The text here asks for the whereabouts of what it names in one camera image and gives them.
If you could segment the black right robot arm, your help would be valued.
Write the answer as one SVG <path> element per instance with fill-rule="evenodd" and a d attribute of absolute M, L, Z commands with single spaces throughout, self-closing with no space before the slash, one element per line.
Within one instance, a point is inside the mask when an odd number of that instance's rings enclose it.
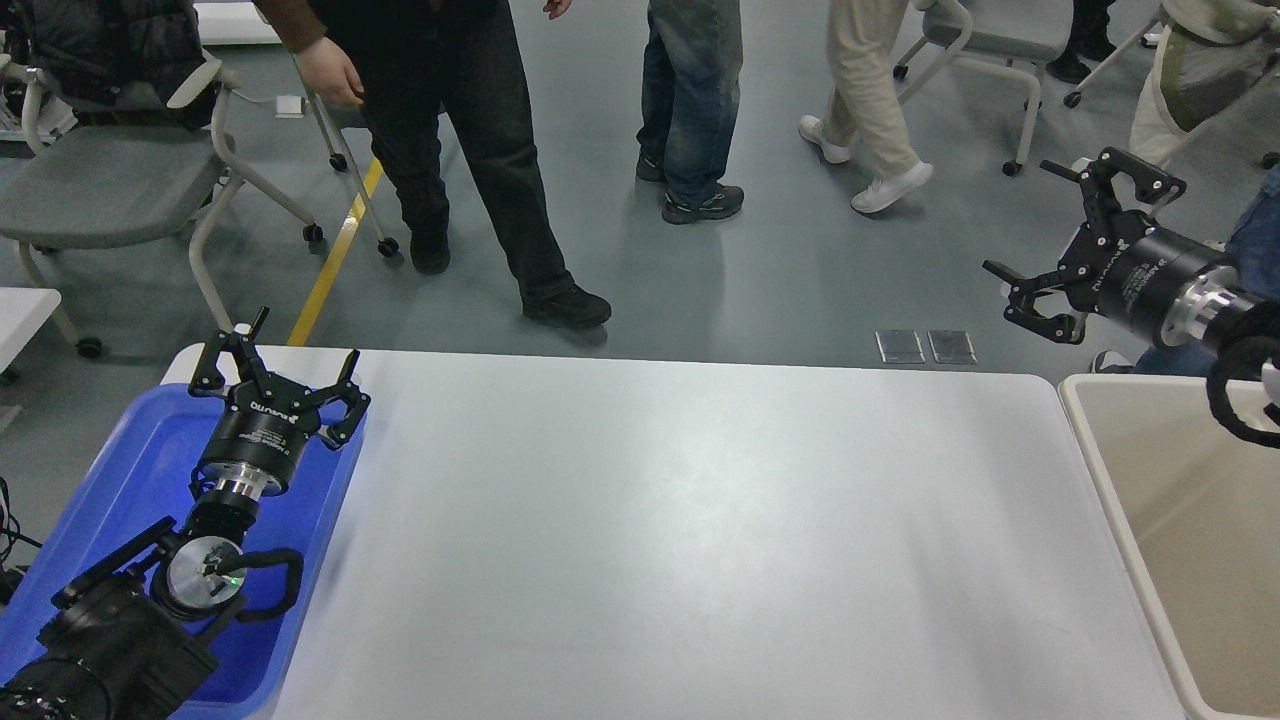
<path fill-rule="evenodd" d="M 1243 441 L 1276 447 L 1276 430 L 1236 415 L 1228 383 L 1258 377 L 1268 396 L 1263 414 L 1277 419 L 1277 304 L 1245 291 L 1225 252 L 1161 227 L 1153 213 L 1124 209 L 1112 186 L 1115 176 L 1129 176 L 1135 199 L 1161 209 L 1185 182 L 1115 147 L 1070 167 L 1041 167 L 1079 187 L 1085 219 L 1051 272 L 1023 277 L 983 263 L 1009 287 L 1005 318 L 1055 343 L 1080 343 L 1089 314 L 1160 348 L 1197 341 L 1215 357 L 1206 380 L 1213 419 Z"/>

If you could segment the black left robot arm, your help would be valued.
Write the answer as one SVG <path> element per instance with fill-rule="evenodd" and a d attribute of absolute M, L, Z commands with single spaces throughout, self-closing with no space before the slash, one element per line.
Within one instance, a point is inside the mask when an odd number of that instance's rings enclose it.
<path fill-rule="evenodd" d="M 5 719 L 238 719 L 282 679 L 362 442 L 349 351 L 312 387 L 265 322 L 134 401 L 3 616 Z"/>

